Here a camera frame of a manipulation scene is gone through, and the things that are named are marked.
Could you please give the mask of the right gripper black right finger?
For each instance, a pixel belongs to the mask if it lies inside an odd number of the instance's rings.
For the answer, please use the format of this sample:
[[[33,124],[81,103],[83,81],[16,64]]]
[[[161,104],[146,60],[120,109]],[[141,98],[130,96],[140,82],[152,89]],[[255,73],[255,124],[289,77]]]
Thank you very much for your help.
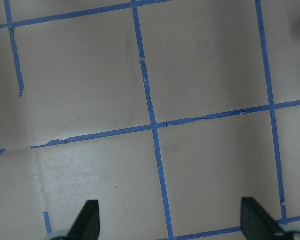
[[[286,238],[283,228],[253,197],[241,199],[240,228],[246,240],[284,240]]]

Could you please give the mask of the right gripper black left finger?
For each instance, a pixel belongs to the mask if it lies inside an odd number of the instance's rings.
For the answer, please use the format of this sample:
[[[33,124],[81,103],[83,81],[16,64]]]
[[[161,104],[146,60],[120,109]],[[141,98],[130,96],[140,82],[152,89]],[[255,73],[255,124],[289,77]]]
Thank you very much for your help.
[[[87,200],[74,224],[67,240],[98,240],[101,232],[100,207],[98,200]]]

